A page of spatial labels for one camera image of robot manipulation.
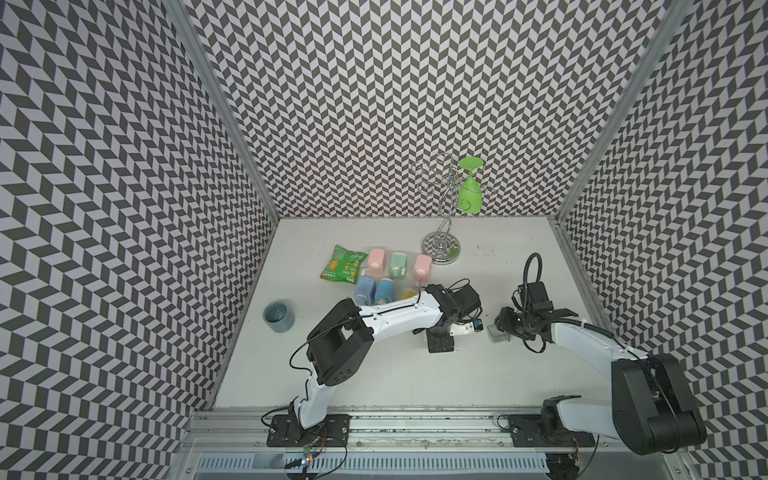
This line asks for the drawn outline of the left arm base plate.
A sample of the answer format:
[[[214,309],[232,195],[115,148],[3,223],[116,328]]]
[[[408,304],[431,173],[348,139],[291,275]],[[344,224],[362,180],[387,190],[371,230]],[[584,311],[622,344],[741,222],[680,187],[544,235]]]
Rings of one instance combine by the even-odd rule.
[[[302,427],[293,413],[275,415],[270,422],[266,444],[269,447],[345,447],[351,420],[350,415],[332,414],[316,426]]]

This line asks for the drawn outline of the blue pencil sharpener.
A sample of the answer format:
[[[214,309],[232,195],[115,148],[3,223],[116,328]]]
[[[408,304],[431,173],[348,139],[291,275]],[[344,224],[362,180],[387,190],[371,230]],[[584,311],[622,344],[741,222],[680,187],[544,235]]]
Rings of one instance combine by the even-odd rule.
[[[384,305],[395,300],[395,285],[390,278],[381,278],[376,286],[374,305]]]
[[[368,276],[361,276],[356,284],[354,301],[359,306],[370,306],[375,300],[376,280]]]

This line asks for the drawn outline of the mint green pencil sharpener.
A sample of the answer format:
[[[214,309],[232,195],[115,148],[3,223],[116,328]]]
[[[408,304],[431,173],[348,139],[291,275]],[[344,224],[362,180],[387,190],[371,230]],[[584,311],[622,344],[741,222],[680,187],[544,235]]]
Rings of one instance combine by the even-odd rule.
[[[393,252],[390,256],[388,274],[391,279],[401,280],[406,277],[408,255],[404,252]]]

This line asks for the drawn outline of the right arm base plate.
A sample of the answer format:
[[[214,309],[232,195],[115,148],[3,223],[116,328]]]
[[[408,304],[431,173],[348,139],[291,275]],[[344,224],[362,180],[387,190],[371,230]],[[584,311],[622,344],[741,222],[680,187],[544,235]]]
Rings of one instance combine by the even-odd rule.
[[[589,433],[566,430],[558,420],[538,414],[505,415],[515,447],[593,447],[596,438]]]

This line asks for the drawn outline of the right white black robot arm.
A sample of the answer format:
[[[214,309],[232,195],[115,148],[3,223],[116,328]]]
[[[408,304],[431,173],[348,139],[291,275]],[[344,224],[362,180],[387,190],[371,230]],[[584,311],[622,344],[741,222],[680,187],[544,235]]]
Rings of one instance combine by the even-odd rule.
[[[674,453],[701,445],[707,428],[682,364],[670,354],[649,354],[626,346],[610,331],[557,309],[542,282],[519,285],[512,306],[494,320],[502,333],[525,345],[541,339],[590,365],[610,383],[607,401],[561,395],[543,402],[539,435],[550,445],[579,434],[620,440],[638,455]]]

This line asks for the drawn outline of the clear dark green tray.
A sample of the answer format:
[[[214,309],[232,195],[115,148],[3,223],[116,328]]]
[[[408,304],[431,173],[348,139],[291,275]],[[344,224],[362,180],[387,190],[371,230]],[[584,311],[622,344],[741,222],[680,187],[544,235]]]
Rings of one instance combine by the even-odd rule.
[[[509,342],[511,339],[511,336],[502,330],[499,330],[494,325],[489,325],[486,327],[487,335],[490,339],[490,341],[494,344],[496,343],[506,343]]]

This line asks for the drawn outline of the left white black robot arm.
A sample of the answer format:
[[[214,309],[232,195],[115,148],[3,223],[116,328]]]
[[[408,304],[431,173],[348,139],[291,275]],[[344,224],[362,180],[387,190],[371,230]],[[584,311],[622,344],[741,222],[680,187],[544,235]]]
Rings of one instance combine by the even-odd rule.
[[[301,429],[325,421],[336,386],[359,370],[376,343],[404,333],[423,332],[431,354],[452,352],[452,327],[470,326],[481,312],[479,294],[471,284],[445,287],[430,284],[416,296],[383,305],[358,306],[339,301],[308,334],[305,396],[291,402]]]

